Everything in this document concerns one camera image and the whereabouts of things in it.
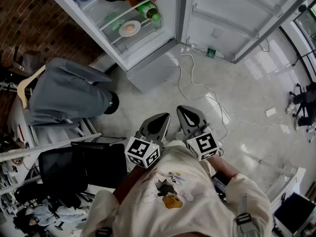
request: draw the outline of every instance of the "white plate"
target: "white plate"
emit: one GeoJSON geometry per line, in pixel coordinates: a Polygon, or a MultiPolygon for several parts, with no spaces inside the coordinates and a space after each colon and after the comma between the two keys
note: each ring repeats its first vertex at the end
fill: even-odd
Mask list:
{"type": "Polygon", "coordinates": [[[121,35],[121,36],[123,36],[123,37],[130,37],[130,36],[133,36],[134,34],[137,34],[141,28],[142,28],[141,23],[139,23],[139,22],[136,21],[136,20],[132,20],[132,21],[128,21],[128,22],[124,23],[124,24],[120,27],[118,33],[119,33],[119,35],[121,35]],[[126,31],[125,27],[126,27],[127,25],[133,25],[133,26],[134,26],[134,30],[133,30],[132,32],[126,31]]]}

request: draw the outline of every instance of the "clothes hanger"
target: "clothes hanger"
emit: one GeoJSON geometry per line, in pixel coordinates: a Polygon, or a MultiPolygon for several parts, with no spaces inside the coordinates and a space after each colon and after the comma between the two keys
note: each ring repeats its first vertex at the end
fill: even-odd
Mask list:
{"type": "Polygon", "coordinates": [[[33,81],[36,77],[38,77],[44,70],[46,69],[46,66],[42,66],[39,70],[37,70],[34,75],[32,75],[29,78],[24,79],[21,81],[17,88],[17,93],[19,98],[22,100],[23,108],[25,109],[27,107],[28,100],[25,96],[25,88],[33,81]]]}

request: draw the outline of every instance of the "small green carton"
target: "small green carton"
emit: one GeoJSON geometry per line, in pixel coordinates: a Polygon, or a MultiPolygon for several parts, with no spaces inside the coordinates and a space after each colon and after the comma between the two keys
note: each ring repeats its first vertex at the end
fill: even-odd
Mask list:
{"type": "Polygon", "coordinates": [[[216,53],[216,50],[211,49],[211,48],[207,48],[206,56],[211,57],[211,58],[214,58],[215,53],[216,53]]]}

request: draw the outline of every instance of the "white shoe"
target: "white shoe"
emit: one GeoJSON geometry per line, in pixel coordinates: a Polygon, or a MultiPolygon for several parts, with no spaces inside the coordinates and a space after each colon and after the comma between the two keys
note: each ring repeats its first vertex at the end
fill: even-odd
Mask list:
{"type": "Polygon", "coordinates": [[[295,122],[294,122],[294,130],[297,131],[298,130],[298,117],[295,119],[295,122]]]}
{"type": "Polygon", "coordinates": [[[293,102],[291,102],[288,107],[286,108],[286,113],[290,113],[292,112],[292,110],[294,110],[295,108],[295,104],[293,102]]]}

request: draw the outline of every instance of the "beige shirt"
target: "beige shirt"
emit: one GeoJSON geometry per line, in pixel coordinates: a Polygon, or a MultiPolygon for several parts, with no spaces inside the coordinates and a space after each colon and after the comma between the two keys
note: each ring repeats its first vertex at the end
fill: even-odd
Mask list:
{"type": "Polygon", "coordinates": [[[108,191],[97,193],[83,237],[112,232],[115,237],[170,237],[198,232],[210,237],[270,236],[270,202],[255,182],[242,174],[226,187],[222,202],[208,171],[184,146],[169,147],[150,172],[134,185],[121,205],[108,191]],[[235,218],[240,197],[256,231],[241,234],[235,218]]]}

